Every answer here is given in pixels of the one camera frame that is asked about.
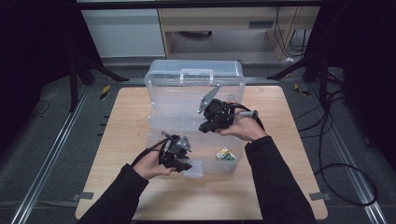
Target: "wooden table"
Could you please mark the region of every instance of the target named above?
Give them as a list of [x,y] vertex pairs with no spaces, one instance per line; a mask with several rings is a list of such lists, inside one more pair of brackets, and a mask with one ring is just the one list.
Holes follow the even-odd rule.
[[[308,158],[294,124],[285,95],[277,86],[246,87],[243,105],[257,109],[266,131],[273,136],[316,219],[324,219],[322,200],[311,201],[319,192]],[[150,111],[146,88],[121,89],[97,151],[84,192],[94,192],[91,200],[81,199],[80,218],[115,179],[122,165],[146,147]],[[157,176],[143,192],[137,220],[250,220],[262,219],[250,166],[245,152],[231,175],[205,174],[189,178],[179,173]]]

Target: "person's right hand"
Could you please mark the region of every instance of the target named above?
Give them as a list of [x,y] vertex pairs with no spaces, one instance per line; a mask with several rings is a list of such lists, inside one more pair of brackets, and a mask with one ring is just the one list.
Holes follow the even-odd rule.
[[[241,111],[244,110],[235,109],[235,114],[238,114]],[[230,128],[217,129],[216,133],[219,133],[222,136],[232,135],[244,141],[255,141],[268,135],[255,119],[241,115],[235,115],[233,125]]]

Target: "transparent plastic box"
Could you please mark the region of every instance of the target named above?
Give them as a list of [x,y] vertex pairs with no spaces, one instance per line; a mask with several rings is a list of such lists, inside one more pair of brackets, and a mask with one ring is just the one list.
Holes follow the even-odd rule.
[[[192,165],[187,176],[206,173],[232,173],[242,157],[242,143],[233,136],[202,133],[204,113],[198,114],[201,97],[220,85],[215,98],[242,102],[245,79],[241,64],[229,61],[154,61],[145,77],[151,101],[148,115],[148,147],[164,139],[162,132],[189,137],[193,152],[187,163]],[[236,161],[216,160],[216,154],[227,147]]]

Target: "hand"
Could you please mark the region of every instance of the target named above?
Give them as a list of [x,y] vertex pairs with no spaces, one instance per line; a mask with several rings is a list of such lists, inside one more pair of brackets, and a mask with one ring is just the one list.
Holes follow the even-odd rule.
[[[235,109],[235,114],[241,111],[244,110]],[[244,141],[255,141],[268,135],[255,119],[241,115],[235,115],[233,125],[230,128],[217,129],[216,133],[220,133],[222,136],[232,135]]]
[[159,157],[159,151],[150,151],[136,163],[133,169],[146,180],[157,175],[170,175],[176,170],[176,168],[165,168],[162,164],[159,165]]

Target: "person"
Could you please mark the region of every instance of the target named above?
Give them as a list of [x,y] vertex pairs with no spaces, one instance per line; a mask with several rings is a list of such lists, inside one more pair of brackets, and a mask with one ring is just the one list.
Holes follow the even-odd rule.
[[[249,141],[245,146],[264,223],[316,223],[312,208],[296,183],[271,136],[255,119],[236,115],[228,129],[216,130]],[[159,165],[159,151],[151,151],[135,166],[124,165],[102,197],[78,224],[130,223],[149,180],[170,175],[174,168]]]

